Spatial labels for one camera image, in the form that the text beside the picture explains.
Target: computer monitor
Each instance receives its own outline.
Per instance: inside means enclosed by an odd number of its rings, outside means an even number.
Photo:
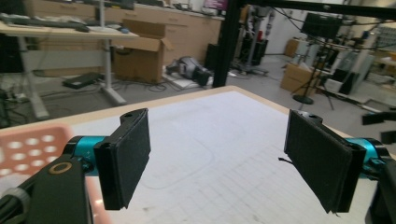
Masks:
[[[335,39],[341,24],[342,19],[308,13],[301,31],[314,37]]]
[[[205,0],[204,7],[213,8],[220,11],[226,11],[228,6],[228,0]]]

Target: desk leg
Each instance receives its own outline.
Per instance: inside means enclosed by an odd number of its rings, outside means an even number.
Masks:
[[[26,48],[26,42],[23,36],[18,37],[18,42],[20,44],[21,57],[23,62],[23,75],[27,77],[27,96],[29,97],[30,104],[32,105],[33,111],[35,113],[35,117],[39,120],[49,119],[50,114],[47,111],[47,108],[44,106],[44,103],[40,96],[38,95],[37,90],[35,89],[35,81],[32,73],[32,68],[29,64],[29,60],[27,57],[28,49]]]
[[[105,84],[102,85],[103,91],[117,104],[126,105],[126,101],[111,88],[111,53],[110,53],[110,40],[105,41]]]

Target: black metal frame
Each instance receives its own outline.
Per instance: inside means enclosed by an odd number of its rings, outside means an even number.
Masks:
[[[233,51],[237,40],[237,29],[240,9],[244,4],[260,7],[281,7],[317,12],[327,12],[343,15],[374,17],[384,20],[396,20],[396,8],[387,7],[357,7],[337,4],[307,3],[281,0],[230,0],[227,14],[223,22],[223,30],[219,40],[219,57],[215,69],[213,87],[225,86]]]

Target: cardboard box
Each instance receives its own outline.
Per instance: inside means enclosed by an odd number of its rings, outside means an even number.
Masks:
[[[286,67],[285,75],[283,76],[282,82],[280,83],[280,88],[285,89],[287,91],[296,91],[295,94],[303,95],[305,91],[305,87],[301,88],[305,83],[309,81],[311,78],[312,72],[300,68],[297,64],[289,63]],[[313,83],[311,83],[311,87],[315,84],[315,79],[313,79]],[[313,94],[313,88],[308,89],[307,95]]]
[[[139,35],[133,40],[113,40],[115,46],[114,68],[116,78],[146,83],[159,83],[163,75],[164,49],[172,49],[165,38],[164,24],[124,20],[123,25]]]

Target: paper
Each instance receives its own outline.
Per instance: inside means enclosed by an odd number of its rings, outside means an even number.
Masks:
[[[148,111],[150,160],[114,223],[364,223],[376,182],[348,214],[326,214],[283,153],[288,116],[235,91]],[[109,135],[119,118],[74,126]]]

